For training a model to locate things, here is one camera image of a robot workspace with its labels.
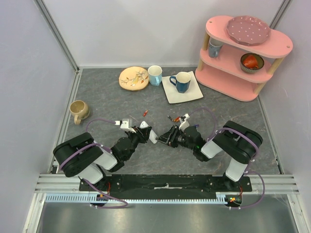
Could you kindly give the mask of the white remote control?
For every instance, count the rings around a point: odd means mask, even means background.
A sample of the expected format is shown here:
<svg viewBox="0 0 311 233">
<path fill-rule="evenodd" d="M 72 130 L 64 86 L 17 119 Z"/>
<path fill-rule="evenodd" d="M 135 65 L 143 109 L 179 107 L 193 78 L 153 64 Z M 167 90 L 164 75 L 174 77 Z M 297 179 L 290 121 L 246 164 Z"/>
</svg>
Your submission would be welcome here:
<svg viewBox="0 0 311 233">
<path fill-rule="evenodd" d="M 157 143 L 158 136 L 146 121 L 142 121 L 139 127 L 146 131 L 146 137 L 148 140 L 150 140 L 153 144 Z"/>
</svg>

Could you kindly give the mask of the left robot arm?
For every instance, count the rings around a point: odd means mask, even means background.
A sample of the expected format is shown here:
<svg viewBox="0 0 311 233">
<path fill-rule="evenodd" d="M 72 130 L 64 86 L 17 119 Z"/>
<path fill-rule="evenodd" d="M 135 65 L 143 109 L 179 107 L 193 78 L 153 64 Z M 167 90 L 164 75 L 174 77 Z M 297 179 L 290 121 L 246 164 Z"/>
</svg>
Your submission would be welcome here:
<svg viewBox="0 0 311 233">
<path fill-rule="evenodd" d="M 127 137 L 120 138 L 113 147 L 107 148 L 97 143 L 90 133 L 83 133 L 56 146 L 53 154 L 66 177 L 79 176 L 88 180 L 96 191 L 101 191 L 107 184 L 105 170 L 119 170 L 131 158 L 138 144 L 149 140 L 155 144 L 158 138 L 146 122 L 126 134 Z"/>
</svg>

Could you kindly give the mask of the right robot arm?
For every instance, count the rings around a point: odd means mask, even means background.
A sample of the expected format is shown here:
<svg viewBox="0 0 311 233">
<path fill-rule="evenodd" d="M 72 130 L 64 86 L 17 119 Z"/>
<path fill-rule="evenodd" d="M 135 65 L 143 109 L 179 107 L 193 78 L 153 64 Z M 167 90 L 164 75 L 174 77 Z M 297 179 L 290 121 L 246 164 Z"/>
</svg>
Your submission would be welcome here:
<svg viewBox="0 0 311 233">
<path fill-rule="evenodd" d="M 250 162 L 259 152 L 263 143 L 262 136 L 236 122 L 227 121 L 211 139 L 204 140 L 196 126 L 188 123 L 185 128 L 174 125 L 156 140 L 172 148 L 179 145 L 192 150 L 193 155 L 201 162 L 207 162 L 224 151 L 230 157 L 230 163 L 224 173 L 223 187 L 234 191 L 240 186 Z"/>
</svg>

